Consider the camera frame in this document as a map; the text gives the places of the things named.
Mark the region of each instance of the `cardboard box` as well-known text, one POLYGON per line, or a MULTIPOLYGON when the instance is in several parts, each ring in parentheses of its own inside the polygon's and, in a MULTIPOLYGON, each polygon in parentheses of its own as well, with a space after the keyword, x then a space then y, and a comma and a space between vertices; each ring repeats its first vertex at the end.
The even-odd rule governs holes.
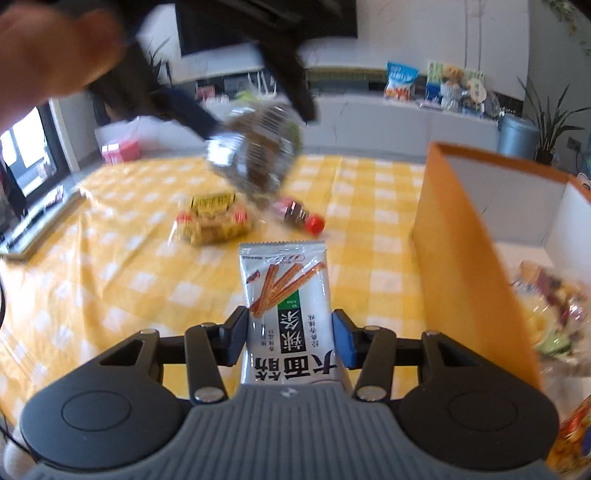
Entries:
POLYGON ((433 144, 413 242, 428 328, 540 388, 509 275, 531 260, 591 284, 591 194, 531 161, 433 144))

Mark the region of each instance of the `small bottle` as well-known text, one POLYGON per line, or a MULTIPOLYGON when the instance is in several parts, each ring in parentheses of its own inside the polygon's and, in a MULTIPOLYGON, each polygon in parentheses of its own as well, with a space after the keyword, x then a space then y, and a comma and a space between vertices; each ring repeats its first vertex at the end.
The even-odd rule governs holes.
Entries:
POLYGON ((304 206, 294 199, 280 199, 273 204, 273 210, 275 210, 288 225, 304 229, 314 236, 320 235, 324 230, 324 218, 305 210, 304 206))

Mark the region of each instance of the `finger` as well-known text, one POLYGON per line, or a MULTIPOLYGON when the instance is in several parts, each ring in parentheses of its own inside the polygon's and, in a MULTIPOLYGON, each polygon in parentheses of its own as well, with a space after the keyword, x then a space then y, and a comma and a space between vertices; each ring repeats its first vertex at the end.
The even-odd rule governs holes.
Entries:
POLYGON ((106 73, 121 58, 122 39, 105 11, 73 19, 44 5, 10 8, 0 17, 0 132, 49 97, 106 73))

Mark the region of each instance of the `electrical outlet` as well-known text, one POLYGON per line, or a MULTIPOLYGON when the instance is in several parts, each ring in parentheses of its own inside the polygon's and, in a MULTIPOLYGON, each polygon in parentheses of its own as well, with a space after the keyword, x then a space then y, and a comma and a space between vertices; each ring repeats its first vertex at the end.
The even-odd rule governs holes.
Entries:
POLYGON ((579 140, 575 140, 573 137, 569 137, 569 140, 566 142, 566 148, 575 152, 580 152, 581 142, 579 140))

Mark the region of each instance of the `white spicy strip snack packet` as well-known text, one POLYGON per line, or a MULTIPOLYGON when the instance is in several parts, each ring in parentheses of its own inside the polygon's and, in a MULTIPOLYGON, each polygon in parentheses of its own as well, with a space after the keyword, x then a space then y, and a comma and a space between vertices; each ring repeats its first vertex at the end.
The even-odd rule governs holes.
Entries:
POLYGON ((250 325, 242 383, 340 380, 324 242, 241 244, 250 325))

